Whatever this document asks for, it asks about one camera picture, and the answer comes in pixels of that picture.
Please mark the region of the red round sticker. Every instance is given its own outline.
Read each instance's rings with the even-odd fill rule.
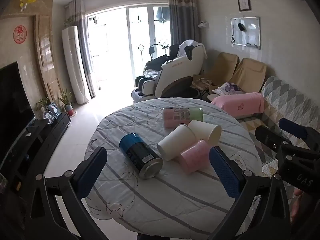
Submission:
[[[27,38],[27,29],[23,25],[19,25],[14,29],[13,39],[16,43],[21,44]]]

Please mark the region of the round table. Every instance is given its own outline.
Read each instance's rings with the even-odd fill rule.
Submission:
[[[186,175],[175,160],[164,161],[156,177],[142,180],[119,150],[123,136],[137,133],[159,154],[156,144],[172,131],[163,128],[164,107],[202,107],[204,122],[222,126],[219,147],[224,153],[243,170],[260,174],[261,160],[248,131],[229,114],[198,99],[154,99],[116,111],[97,127],[85,159],[102,146],[108,161],[86,202],[93,217],[113,218],[134,232],[207,239],[234,202],[212,166]]]

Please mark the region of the tv stand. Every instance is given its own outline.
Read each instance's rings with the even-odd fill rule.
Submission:
[[[44,173],[70,122],[67,113],[62,113],[52,124],[47,119],[36,120],[27,127],[0,171],[8,180],[4,194],[0,194],[0,221],[10,221],[21,236],[35,177]]]

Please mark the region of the gray curtain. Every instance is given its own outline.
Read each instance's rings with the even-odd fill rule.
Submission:
[[[69,3],[66,9],[66,19],[71,17],[74,21],[73,25],[78,27],[80,52],[84,74],[87,80],[90,96],[91,98],[94,98],[96,96],[94,90],[94,87],[96,86],[96,80],[88,41],[88,27],[84,13],[85,10],[83,0],[73,0],[71,3]]]
[[[200,42],[197,0],[169,0],[171,44]]]

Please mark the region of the white massage chair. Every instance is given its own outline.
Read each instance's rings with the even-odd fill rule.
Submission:
[[[170,56],[164,55],[146,64],[144,73],[148,69],[159,73],[153,78],[144,75],[136,78],[136,88],[131,93],[135,103],[155,98],[189,97],[188,91],[190,91],[193,75],[200,73],[206,57],[202,44],[185,46],[191,42],[197,44],[191,40],[185,41],[180,45],[178,53],[177,47],[174,47],[177,45],[171,46]],[[174,58],[177,54],[184,56]]]

